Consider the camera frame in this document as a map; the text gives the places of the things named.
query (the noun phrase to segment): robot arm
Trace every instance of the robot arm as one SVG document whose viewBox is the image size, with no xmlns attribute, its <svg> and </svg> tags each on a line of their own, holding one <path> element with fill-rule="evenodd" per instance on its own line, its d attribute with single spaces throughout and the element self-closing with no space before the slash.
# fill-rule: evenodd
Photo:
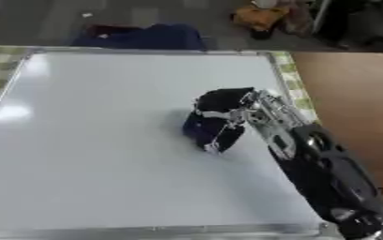
<svg viewBox="0 0 383 240">
<path fill-rule="evenodd" d="M 197 99 L 184 133 L 221 153 L 248 122 L 311 207 L 345 239 L 383 239 L 383 200 L 366 171 L 329 132 L 268 91 L 219 89 Z"/>
</svg>

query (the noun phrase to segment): wooden table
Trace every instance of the wooden table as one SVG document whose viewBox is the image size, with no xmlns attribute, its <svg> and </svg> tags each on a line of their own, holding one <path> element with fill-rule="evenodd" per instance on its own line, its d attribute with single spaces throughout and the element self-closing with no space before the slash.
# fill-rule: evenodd
<svg viewBox="0 0 383 240">
<path fill-rule="evenodd" d="M 293 54 L 325 128 L 383 187 L 383 53 Z"/>
</svg>

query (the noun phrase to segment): floor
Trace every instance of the floor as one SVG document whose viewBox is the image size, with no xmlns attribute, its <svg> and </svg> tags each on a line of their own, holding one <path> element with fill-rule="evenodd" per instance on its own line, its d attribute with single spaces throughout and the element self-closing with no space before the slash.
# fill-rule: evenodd
<svg viewBox="0 0 383 240">
<path fill-rule="evenodd" d="M 248 0 L 0 0 L 0 45 L 68 45 L 93 23 L 149 26 L 187 23 L 210 49 L 329 51 L 315 39 L 275 31 L 253 40 L 229 13 Z"/>
</svg>

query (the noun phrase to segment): table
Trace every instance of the table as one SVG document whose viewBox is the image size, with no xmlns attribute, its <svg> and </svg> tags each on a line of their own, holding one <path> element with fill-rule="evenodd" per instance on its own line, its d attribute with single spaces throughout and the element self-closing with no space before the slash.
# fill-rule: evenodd
<svg viewBox="0 0 383 240">
<path fill-rule="evenodd" d="M 38 47 L 0 47 L 0 87 L 7 81 L 7 71 L 33 49 Z M 383 187 L 383 54 L 295 52 L 296 65 L 289 63 L 286 55 L 276 52 L 285 77 L 295 77 L 297 67 L 322 124 L 363 159 Z M 306 96 L 297 99 L 303 86 L 290 80 L 287 87 L 309 112 Z"/>
<path fill-rule="evenodd" d="M 383 53 L 292 56 L 323 126 L 383 187 Z"/>
</svg>

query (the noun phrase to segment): whiteboard frame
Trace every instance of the whiteboard frame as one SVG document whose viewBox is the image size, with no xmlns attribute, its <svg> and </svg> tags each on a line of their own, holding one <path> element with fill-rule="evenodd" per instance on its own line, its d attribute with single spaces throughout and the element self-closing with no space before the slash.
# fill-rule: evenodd
<svg viewBox="0 0 383 240">
<path fill-rule="evenodd" d="M 162 54 L 162 55 L 264 55 L 269 59 L 277 79 L 278 85 L 284 93 L 285 100 L 292 102 L 285 82 L 275 63 L 271 52 L 264 51 L 143 51 L 143 50 L 113 50 L 100 48 L 54 48 L 36 49 L 28 52 L 9 76 L 9 81 L 0 94 L 0 102 L 7 91 L 16 82 L 18 74 L 32 56 L 40 53 L 73 53 L 73 54 Z M 66 230 L 26 230 L 17 232 L 0 232 L 0 239 L 47 239 L 47 240 L 112 240 L 112 239 L 166 239 L 166 238 L 194 238 L 225 239 L 247 237 L 298 237 L 298 239 L 312 237 L 334 237 L 340 239 L 338 231 L 329 223 L 322 222 L 317 227 L 302 224 L 258 224 L 258 225 L 215 225 L 215 226 L 174 226 L 174 227 L 138 227 L 138 228 L 96 228 L 96 229 L 66 229 Z"/>
</svg>

